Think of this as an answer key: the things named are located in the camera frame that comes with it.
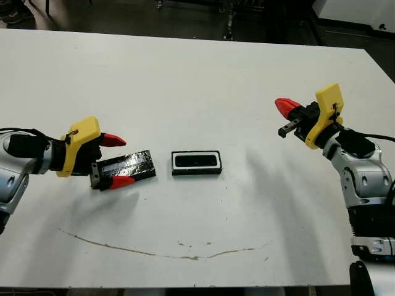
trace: black cable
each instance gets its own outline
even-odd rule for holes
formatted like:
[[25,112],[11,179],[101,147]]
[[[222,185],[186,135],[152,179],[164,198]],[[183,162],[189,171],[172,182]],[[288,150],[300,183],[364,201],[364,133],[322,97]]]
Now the black cable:
[[393,205],[394,196],[395,196],[395,180],[391,183],[391,186],[389,187],[387,198],[385,200],[386,205],[388,206]]
[[30,133],[30,134],[34,134],[35,136],[42,137],[43,139],[45,139],[47,141],[48,140],[61,141],[61,140],[58,140],[58,139],[51,138],[51,137],[43,134],[42,132],[40,132],[39,130],[37,130],[35,128],[0,128],[0,131],[4,131],[4,132],[5,131],[23,131],[25,133]]

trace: white table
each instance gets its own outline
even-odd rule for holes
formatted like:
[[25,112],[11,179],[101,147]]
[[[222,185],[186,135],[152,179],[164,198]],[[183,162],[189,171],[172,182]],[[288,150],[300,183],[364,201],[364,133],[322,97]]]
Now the white table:
[[[58,137],[95,115],[128,142],[103,158],[149,149],[157,173],[107,192],[88,177],[31,176],[0,237],[0,286],[349,282],[338,175],[319,150],[277,136],[274,100],[309,104],[338,82],[345,125],[393,135],[395,85],[365,51],[54,31],[0,40],[1,127]],[[394,146],[381,148],[394,171]],[[171,175],[171,151],[202,149],[220,151],[220,176]]]

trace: floor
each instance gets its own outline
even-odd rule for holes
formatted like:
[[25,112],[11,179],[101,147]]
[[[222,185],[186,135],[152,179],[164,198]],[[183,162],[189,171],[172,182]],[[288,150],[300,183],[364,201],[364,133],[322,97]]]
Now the floor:
[[[45,13],[45,0],[26,1],[35,15],[18,25],[9,26],[14,29],[61,30],[91,33],[160,36],[169,38],[196,38],[222,40],[227,25],[227,15],[221,14],[218,7],[198,6],[164,0],[161,10],[155,8],[153,0],[50,0],[50,17]],[[267,20],[261,15],[236,14],[233,27],[234,41],[268,42]],[[395,40],[387,37],[372,36],[364,28],[351,28],[344,24],[320,22],[312,14],[291,14],[286,29],[277,42],[290,44],[326,45],[339,47],[357,47],[365,49],[395,81]],[[0,22],[0,28],[7,25]],[[33,290],[31,295],[45,294],[52,296],[130,296],[130,295],[190,295],[190,294],[238,294],[238,295],[350,295],[348,286],[316,287],[315,291],[308,287],[287,288],[282,291],[265,289],[210,289],[200,292],[189,290],[100,290],[66,291],[53,290],[51,293]]]

